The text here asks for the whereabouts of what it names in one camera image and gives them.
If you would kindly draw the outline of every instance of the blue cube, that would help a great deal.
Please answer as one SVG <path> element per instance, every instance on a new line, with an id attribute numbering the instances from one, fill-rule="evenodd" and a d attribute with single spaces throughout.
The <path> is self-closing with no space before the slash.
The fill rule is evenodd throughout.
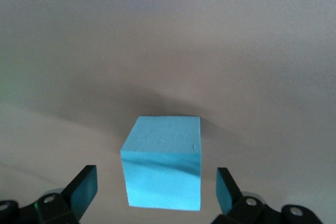
<path id="1" fill-rule="evenodd" d="M 129 205 L 199 211 L 198 116 L 140 116 L 121 149 Z"/>

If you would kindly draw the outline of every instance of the screw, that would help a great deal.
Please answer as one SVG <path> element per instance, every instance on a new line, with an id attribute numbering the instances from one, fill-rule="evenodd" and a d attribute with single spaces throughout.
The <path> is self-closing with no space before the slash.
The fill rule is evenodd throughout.
<path id="1" fill-rule="evenodd" d="M 10 205 L 9 202 L 6 202 L 6 203 L 2 204 L 2 205 L 0 206 L 0 211 L 2 211 L 2 210 L 6 210 L 6 209 L 9 207 L 9 205 Z"/>
<path id="2" fill-rule="evenodd" d="M 291 207 L 289 210 L 295 216 L 302 216 L 303 215 L 303 212 L 297 207 Z"/>
<path id="3" fill-rule="evenodd" d="M 257 202 L 252 198 L 246 199 L 246 203 L 250 206 L 256 206 L 257 205 Z"/>
<path id="4" fill-rule="evenodd" d="M 44 199 L 44 203 L 49 203 L 52 202 L 55 199 L 55 195 L 48 196 L 47 198 Z"/>

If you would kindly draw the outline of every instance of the table surface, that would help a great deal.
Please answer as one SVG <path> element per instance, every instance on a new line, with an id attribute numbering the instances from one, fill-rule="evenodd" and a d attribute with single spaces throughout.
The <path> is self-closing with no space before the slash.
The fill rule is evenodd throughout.
<path id="1" fill-rule="evenodd" d="M 0 0 L 0 197 L 21 206 L 87 164 L 82 223 L 210 223 L 217 167 L 270 207 L 336 208 L 334 0 Z M 199 212 L 128 206 L 141 115 L 201 117 Z"/>

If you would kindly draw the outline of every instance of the black plastic part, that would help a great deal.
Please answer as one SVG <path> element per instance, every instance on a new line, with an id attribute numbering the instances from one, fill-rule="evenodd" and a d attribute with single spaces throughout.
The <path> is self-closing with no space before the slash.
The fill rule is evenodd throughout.
<path id="1" fill-rule="evenodd" d="M 256 205 L 249 205 L 247 203 L 248 199 L 254 200 Z M 260 218 L 263 210 L 264 204 L 260 200 L 253 197 L 242 197 L 236 203 L 234 208 L 227 214 L 227 216 L 237 220 L 239 223 L 254 224 L 257 219 Z"/>
<path id="2" fill-rule="evenodd" d="M 69 209 L 81 219 L 98 190 L 97 167 L 87 165 L 61 192 Z"/>
<path id="3" fill-rule="evenodd" d="M 69 223 L 70 221 L 74 224 L 79 223 L 60 194 L 48 194 L 39 198 L 35 208 L 39 214 L 40 223 Z"/>
<path id="4" fill-rule="evenodd" d="M 222 211 L 227 213 L 223 211 L 212 224 L 322 224 L 308 208 L 286 205 L 280 213 L 257 198 L 243 197 L 226 168 L 218 168 L 216 194 Z"/>
<path id="5" fill-rule="evenodd" d="M 78 224 L 96 193 L 97 168 L 88 165 L 61 194 L 44 195 L 23 208 L 0 201 L 0 224 Z"/>
<path id="6" fill-rule="evenodd" d="M 302 216 L 294 215 L 292 208 L 298 208 L 302 212 Z M 282 208 L 281 213 L 290 224 L 322 224 L 320 219 L 308 208 L 297 205 L 286 205 Z"/>
<path id="7" fill-rule="evenodd" d="M 225 215 L 243 196 L 227 168 L 217 170 L 216 196 L 222 213 Z"/>
<path id="8" fill-rule="evenodd" d="M 19 206 L 16 201 L 13 200 L 3 200 L 0 201 L 0 220 L 5 222 L 12 222 L 18 215 Z"/>

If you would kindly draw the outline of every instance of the cube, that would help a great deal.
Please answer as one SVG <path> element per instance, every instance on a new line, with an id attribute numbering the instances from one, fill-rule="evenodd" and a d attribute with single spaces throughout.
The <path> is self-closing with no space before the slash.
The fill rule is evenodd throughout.
<path id="1" fill-rule="evenodd" d="M 121 149 L 121 160 L 130 206 L 200 210 L 198 116 L 140 116 Z"/>

